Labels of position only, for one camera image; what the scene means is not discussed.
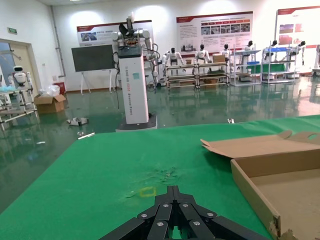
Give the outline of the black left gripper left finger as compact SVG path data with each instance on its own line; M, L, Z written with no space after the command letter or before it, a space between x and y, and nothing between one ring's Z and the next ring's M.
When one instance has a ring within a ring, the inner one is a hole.
M170 240L173 235L174 187L157 195L154 205L101 237L102 240Z

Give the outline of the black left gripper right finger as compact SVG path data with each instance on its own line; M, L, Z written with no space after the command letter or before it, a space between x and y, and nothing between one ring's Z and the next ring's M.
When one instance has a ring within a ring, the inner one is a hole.
M190 194L173 187L173 219L182 239L265 240L252 231L216 212L198 205Z

